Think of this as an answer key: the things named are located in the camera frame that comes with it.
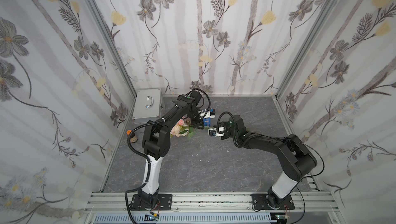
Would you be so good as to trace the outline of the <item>blue tape dispenser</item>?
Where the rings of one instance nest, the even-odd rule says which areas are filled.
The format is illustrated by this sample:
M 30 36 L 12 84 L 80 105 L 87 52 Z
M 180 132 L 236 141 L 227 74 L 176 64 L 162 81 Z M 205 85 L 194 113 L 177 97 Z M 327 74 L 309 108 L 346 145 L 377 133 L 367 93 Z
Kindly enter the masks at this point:
M 204 127 L 210 127 L 211 126 L 211 118 L 204 118 L 203 125 L 204 125 Z

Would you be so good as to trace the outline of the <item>pink rose bouquet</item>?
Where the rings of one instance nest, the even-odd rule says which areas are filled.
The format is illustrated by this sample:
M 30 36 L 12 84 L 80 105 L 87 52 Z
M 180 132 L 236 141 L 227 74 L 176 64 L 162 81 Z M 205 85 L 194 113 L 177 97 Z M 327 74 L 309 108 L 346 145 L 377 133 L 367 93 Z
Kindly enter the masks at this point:
M 210 128 L 213 128 L 213 126 L 204 127 L 204 129 L 194 129 L 190 126 L 190 118 L 184 117 L 180 119 L 172 128 L 170 132 L 170 137 L 176 136 L 191 139 L 193 136 L 196 135 L 198 131 L 208 130 Z

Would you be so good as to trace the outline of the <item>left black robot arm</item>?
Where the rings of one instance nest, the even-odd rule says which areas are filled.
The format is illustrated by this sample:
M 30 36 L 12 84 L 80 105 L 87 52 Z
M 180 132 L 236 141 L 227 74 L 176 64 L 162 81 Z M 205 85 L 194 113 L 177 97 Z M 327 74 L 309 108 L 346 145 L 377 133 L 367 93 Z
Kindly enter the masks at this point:
M 137 151 L 131 144 L 130 150 L 145 159 L 143 184 L 136 190 L 140 205 L 153 208 L 159 195 L 159 173 L 162 160 L 171 147 L 171 131 L 183 118 L 190 119 L 193 129 L 204 129 L 204 118 L 211 107 L 211 101 L 205 91 L 191 89 L 187 94 L 173 101 L 174 107 L 163 117 L 138 126 L 128 135 L 144 128 L 142 139 L 143 152 Z

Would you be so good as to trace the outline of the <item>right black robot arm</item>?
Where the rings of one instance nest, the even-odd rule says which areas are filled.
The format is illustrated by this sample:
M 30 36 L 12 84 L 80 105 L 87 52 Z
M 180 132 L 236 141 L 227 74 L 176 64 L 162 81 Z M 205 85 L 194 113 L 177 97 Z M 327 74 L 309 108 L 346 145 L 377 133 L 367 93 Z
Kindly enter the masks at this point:
M 222 140 L 231 138 L 238 148 L 255 149 L 277 156 L 282 173 L 268 190 L 266 202 L 270 208 L 279 208 L 298 183 L 317 165 L 317 159 L 300 138 L 268 136 L 248 131 L 239 115 L 230 114 L 227 122 L 217 121 L 216 132 Z

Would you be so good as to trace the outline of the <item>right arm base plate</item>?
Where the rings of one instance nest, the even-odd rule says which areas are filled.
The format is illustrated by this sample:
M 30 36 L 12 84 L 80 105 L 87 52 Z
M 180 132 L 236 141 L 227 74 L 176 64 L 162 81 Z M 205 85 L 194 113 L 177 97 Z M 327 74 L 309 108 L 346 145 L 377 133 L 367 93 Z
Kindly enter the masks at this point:
M 292 197 L 278 198 L 274 194 L 252 194 L 252 208 L 255 211 L 261 210 L 294 210 L 295 205 Z

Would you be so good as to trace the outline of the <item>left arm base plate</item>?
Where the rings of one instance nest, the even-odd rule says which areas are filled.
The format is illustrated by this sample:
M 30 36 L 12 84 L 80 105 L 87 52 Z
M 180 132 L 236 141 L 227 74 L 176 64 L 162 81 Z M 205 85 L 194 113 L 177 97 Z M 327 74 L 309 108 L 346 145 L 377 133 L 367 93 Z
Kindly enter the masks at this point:
M 128 203 L 131 211 L 170 211 L 172 207 L 172 194 L 158 194 L 156 196 L 133 195 L 132 200 Z

